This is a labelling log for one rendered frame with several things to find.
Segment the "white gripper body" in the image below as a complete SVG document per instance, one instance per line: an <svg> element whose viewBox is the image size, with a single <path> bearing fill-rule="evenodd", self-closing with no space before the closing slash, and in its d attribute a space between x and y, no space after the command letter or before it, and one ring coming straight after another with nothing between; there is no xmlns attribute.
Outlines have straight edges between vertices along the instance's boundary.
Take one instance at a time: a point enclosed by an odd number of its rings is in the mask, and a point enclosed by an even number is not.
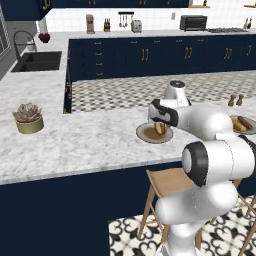
<svg viewBox="0 0 256 256"><path fill-rule="evenodd" d="M161 122L162 119L160 118L159 109L160 109L160 100L154 99L148 108L148 121L149 122Z"/></svg>

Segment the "tan round plate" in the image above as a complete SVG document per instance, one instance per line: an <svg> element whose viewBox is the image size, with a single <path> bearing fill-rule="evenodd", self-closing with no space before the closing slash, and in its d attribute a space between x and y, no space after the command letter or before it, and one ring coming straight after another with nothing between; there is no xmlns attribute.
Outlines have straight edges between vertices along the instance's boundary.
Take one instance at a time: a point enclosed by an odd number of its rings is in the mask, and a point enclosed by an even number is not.
<svg viewBox="0 0 256 256"><path fill-rule="evenodd" d="M153 123L144 123L136 128L136 135L139 139L147 143L161 144L166 143L172 139L173 131L168 128L164 134L159 135L156 132Z"/></svg>

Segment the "tan round bowl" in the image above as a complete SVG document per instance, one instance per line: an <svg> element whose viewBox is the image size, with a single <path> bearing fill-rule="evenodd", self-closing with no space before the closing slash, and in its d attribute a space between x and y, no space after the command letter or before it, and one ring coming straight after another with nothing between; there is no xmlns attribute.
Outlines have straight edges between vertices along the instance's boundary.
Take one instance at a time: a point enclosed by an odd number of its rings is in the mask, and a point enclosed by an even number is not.
<svg viewBox="0 0 256 256"><path fill-rule="evenodd" d="M241 129L240 130L237 130L234 128L234 125L233 125L233 131L238 133L238 134L244 134L244 135L253 135L253 134L256 134L256 121L254 121L253 119L251 118L248 118L248 117L244 117L242 116L251 126L252 128L251 129L247 129L245 131L242 131ZM230 116L231 119L237 119L238 120L238 115L231 115Z"/></svg>

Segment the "navy base cupboards run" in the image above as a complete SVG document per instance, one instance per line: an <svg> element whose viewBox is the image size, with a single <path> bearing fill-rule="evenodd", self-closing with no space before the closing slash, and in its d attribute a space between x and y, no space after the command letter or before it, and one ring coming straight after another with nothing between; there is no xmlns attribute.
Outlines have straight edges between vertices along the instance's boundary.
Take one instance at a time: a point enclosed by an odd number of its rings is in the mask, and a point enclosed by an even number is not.
<svg viewBox="0 0 256 256"><path fill-rule="evenodd" d="M78 80L256 70L256 34L71 39L64 113Z"/></svg>

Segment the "silver toaster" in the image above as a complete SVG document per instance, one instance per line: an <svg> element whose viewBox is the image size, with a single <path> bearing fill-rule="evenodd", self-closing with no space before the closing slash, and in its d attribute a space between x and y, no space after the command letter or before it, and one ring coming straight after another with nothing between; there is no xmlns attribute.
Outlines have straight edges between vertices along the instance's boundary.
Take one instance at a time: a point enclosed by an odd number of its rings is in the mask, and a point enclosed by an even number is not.
<svg viewBox="0 0 256 256"><path fill-rule="evenodd" d="M140 20L133 20L131 22L131 31L134 33L142 32L142 22Z"/></svg>

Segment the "black toaster oven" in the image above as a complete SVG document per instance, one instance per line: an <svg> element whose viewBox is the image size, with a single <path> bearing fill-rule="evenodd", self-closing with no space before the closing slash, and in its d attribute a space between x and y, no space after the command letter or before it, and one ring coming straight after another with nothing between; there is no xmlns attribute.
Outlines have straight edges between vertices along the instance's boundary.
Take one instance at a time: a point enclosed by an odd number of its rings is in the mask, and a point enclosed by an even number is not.
<svg viewBox="0 0 256 256"><path fill-rule="evenodd" d="M184 31L204 31L207 17L203 15L182 15L180 29Z"/></svg>

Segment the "black hob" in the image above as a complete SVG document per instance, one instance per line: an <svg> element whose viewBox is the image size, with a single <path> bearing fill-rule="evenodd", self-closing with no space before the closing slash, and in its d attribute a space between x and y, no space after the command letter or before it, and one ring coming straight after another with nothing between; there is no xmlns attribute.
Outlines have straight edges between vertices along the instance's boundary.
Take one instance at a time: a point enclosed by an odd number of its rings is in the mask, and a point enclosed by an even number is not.
<svg viewBox="0 0 256 256"><path fill-rule="evenodd" d="M247 33L249 32L246 29L231 27L231 28L208 28L206 29L207 32L210 33Z"/></svg>

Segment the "succulent in yellow pot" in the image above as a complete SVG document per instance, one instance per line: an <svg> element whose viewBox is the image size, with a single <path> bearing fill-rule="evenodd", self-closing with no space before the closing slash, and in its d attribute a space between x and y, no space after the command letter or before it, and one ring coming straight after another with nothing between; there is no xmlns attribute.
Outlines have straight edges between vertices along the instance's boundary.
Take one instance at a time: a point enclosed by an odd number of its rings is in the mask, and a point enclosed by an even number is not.
<svg viewBox="0 0 256 256"><path fill-rule="evenodd" d="M21 134L34 134L44 128L42 109L36 104L21 104L13 116Z"/></svg>

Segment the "black sink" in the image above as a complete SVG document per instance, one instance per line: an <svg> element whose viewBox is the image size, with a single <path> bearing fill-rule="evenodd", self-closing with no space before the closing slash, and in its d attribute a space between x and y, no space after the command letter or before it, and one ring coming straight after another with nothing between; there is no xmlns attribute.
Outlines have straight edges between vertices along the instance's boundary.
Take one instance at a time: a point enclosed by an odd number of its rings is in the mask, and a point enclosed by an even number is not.
<svg viewBox="0 0 256 256"><path fill-rule="evenodd" d="M58 70L61 60L61 51L28 52L24 53L12 72L36 72Z"/></svg>

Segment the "white paper towel roll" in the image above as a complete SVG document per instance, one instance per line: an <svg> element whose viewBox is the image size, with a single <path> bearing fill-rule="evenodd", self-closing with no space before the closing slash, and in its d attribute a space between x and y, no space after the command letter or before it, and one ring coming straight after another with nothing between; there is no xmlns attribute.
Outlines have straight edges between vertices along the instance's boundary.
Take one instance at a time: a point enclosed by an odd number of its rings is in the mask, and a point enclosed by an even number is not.
<svg viewBox="0 0 256 256"><path fill-rule="evenodd" d="M47 22L46 22L46 18L43 17L39 22L38 22L38 26L39 26L39 32L40 33L47 33L48 29L47 29Z"/></svg>

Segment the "navy island cupboard front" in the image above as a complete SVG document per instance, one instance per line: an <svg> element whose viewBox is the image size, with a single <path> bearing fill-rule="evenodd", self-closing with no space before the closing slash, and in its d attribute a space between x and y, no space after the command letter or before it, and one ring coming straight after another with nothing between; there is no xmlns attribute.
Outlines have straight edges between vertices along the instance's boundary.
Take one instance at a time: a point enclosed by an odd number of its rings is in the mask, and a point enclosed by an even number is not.
<svg viewBox="0 0 256 256"><path fill-rule="evenodd" d="M0 256L149 256L159 231L136 239L147 167L0 186Z"/></svg>

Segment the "dark curved tap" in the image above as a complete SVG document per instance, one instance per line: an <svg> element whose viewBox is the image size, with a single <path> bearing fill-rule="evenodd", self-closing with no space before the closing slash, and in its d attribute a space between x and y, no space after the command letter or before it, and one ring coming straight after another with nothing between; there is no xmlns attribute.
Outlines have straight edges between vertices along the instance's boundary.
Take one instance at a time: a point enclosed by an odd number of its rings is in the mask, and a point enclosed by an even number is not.
<svg viewBox="0 0 256 256"><path fill-rule="evenodd" d="M17 62L20 63L21 62L21 56L20 56L20 53L19 53L19 50L18 50L18 47L19 46L27 46L27 43L26 44L23 44L23 43L17 43L16 42L16 37L18 36L19 33L25 33L27 34L34 42L34 37L31 35L31 33L29 33L28 31L25 31L25 30L19 30L19 31L16 31L13 35L13 45L14 45L14 50L15 50L15 55L16 55L16 59L17 59Z"/></svg>

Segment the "grey window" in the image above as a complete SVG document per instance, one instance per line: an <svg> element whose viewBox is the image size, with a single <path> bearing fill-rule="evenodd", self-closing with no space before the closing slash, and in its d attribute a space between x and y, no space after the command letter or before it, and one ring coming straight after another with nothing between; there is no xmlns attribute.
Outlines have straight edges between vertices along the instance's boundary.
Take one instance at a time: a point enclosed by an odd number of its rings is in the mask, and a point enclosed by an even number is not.
<svg viewBox="0 0 256 256"><path fill-rule="evenodd" d="M4 14L0 5L0 61L10 52L11 42L5 24Z"/></svg>

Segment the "rail with hanging tools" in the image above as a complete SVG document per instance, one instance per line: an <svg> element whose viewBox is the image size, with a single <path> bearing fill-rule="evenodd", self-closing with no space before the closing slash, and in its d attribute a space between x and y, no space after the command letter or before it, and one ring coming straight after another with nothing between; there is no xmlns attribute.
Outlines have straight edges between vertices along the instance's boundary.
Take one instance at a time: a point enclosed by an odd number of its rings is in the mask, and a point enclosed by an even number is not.
<svg viewBox="0 0 256 256"><path fill-rule="evenodd" d="M120 11L119 15L119 27L127 28L131 25L134 13L131 11Z"/></svg>

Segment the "navy wall cupboards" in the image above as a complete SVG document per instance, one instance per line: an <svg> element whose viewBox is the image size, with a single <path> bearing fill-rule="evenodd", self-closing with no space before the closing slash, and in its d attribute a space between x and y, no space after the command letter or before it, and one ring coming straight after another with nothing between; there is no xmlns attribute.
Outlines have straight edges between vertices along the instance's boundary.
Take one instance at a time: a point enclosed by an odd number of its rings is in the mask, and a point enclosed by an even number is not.
<svg viewBox="0 0 256 256"><path fill-rule="evenodd" d="M6 21L41 20L52 8L187 8L189 0L0 0Z"/></svg>

